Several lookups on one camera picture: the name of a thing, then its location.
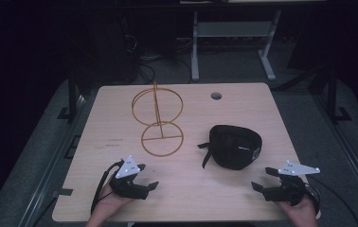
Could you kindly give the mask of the person's right hand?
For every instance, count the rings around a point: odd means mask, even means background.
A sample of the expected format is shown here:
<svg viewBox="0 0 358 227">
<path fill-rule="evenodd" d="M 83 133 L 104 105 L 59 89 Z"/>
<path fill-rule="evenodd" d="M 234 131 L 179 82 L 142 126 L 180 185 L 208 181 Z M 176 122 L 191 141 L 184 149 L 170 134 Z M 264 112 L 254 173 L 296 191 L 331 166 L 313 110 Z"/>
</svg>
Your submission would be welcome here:
<svg viewBox="0 0 358 227">
<path fill-rule="evenodd" d="M 304 196 L 297 205 L 290 205 L 286 201 L 276 201 L 277 205 L 294 224 L 295 227 L 318 227 L 313 201 Z"/>
</svg>

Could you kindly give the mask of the aluminium rail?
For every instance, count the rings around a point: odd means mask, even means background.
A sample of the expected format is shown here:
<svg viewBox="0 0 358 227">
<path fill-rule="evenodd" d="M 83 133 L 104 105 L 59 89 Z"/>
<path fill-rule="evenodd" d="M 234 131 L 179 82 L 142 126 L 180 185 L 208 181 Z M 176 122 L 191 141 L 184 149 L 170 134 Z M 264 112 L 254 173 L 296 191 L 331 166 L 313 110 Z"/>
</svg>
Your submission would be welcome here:
<svg viewBox="0 0 358 227">
<path fill-rule="evenodd" d="M 324 100 L 320 96 L 314 96 L 313 100 L 318 106 L 320 112 L 323 114 L 324 118 L 326 119 L 326 122 L 329 125 L 336 140 L 340 144 L 344 154 L 346 155 L 346 159 L 349 163 L 350 169 L 358 182 L 358 157 L 356 156 L 351 143 L 348 141 L 346 135 L 342 132 L 338 122 L 336 120 L 333 120 L 327 113 L 326 103 L 324 102 Z"/>
<path fill-rule="evenodd" d="M 79 118 L 81 117 L 82 108 L 85 106 L 85 103 L 86 100 L 82 95 L 79 95 L 78 99 L 73 102 L 72 108 L 76 108 L 76 115 L 72 120 L 67 121 L 59 143 L 51 155 L 45 168 L 45 172 L 34 190 L 25 213 L 19 221 L 18 227 L 33 227 L 35 221 L 39 219 L 38 213 L 45 200 L 45 194 L 48 192 L 54 179 L 55 168 L 58 166 L 58 162 L 64 157 L 65 153 L 70 149 L 70 144 L 74 140 L 75 133 L 78 131 Z"/>
</svg>

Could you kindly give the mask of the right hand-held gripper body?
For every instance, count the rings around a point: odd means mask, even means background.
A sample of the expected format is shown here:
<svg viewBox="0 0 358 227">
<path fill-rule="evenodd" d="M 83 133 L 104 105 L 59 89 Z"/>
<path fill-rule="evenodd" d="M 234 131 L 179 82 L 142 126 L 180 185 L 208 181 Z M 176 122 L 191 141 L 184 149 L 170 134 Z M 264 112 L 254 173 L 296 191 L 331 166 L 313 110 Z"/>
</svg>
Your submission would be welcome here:
<svg viewBox="0 0 358 227">
<path fill-rule="evenodd" d="M 319 172 L 319 167 L 286 161 L 278 169 L 280 186 L 263 187 L 261 194 L 267 201 L 287 201 L 292 206 L 299 204 L 304 196 L 308 196 L 313 201 L 313 205 L 318 206 L 319 200 L 306 188 L 306 183 L 300 178 L 300 175 L 318 174 Z"/>
</svg>

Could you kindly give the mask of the gold wire hat stand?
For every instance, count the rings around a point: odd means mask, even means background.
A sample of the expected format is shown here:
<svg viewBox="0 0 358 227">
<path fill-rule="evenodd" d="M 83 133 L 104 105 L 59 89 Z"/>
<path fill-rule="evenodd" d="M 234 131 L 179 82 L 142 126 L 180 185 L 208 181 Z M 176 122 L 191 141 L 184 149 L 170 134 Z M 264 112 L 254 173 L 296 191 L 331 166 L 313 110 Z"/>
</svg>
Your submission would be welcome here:
<svg viewBox="0 0 358 227">
<path fill-rule="evenodd" d="M 144 126 L 142 148 L 155 157 L 167 157 L 184 143 L 183 130 L 176 124 L 184 110 L 184 100 L 174 90 L 156 82 L 132 99 L 133 118 Z"/>
</svg>

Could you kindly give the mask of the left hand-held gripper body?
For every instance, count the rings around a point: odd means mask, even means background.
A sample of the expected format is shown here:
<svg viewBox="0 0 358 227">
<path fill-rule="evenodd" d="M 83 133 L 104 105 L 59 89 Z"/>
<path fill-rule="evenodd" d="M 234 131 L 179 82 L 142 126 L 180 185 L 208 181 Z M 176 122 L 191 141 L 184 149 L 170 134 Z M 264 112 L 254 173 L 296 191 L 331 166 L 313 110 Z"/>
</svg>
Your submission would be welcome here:
<svg viewBox="0 0 358 227">
<path fill-rule="evenodd" d="M 135 169 L 138 163 L 132 155 L 117 163 L 118 170 L 114 172 L 109 182 L 112 190 L 122 198 L 145 200 L 149 195 L 148 186 L 134 183 L 139 172 Z"/>
</svg>

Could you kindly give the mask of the grey metal table frame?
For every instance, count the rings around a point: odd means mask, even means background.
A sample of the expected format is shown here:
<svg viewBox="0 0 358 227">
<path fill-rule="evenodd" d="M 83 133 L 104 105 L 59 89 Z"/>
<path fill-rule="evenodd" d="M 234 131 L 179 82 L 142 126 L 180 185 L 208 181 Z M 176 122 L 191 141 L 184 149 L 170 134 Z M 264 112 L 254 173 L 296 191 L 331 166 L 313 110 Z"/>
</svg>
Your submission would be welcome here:
<svg viewBox="0 0 358 227">
<path fill-rule="evenodd" d="M 258 51 L 260 62 L 266 77 L 274 81 L 276 75 L 268 59 L 268 54 L 274 40 L 281 11 L 274 13 L 271 21 L 257 22 L 202 22 L 199 13 L 193 13 L 192 23 L 192 51 L 190 55 L 191 79 L 200 79 L 198 61 L 198 40 L 200 38 L 265 38 L 265 46 Z"/>
</svg>

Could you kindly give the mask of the black cap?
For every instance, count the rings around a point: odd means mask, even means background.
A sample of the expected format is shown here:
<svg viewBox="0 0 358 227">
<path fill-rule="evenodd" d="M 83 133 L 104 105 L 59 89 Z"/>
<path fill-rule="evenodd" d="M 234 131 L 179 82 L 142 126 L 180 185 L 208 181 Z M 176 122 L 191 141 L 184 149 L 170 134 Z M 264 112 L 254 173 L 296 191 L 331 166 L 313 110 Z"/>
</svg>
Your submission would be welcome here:
<svg viewBox="0 0 358 227">
<path fill-rule="evenodd" d="M 223 168 L 242 170 L 260 156 L 262 139 L 258 133 L 247 128 L 215 125 L 209 131 L 209 141 L 199 144 L 198 148 L 207 148 L 202 168 L 213 158 Z"/>
</svg>

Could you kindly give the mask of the person's left hand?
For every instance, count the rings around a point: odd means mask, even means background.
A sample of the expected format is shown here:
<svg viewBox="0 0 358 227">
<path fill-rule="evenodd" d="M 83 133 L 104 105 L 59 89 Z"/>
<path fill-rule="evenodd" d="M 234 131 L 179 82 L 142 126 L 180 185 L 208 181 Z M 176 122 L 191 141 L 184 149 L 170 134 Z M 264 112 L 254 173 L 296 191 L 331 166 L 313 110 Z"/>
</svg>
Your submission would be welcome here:
<svg viewBox="0 0 358 227">
<path fill-rule="evenodd" d="M 121 198 L 106 184 L 102 187 L 98 203 L 84 227 L 102 227 L 103 224 L 133 199 Z"/>
</svg>

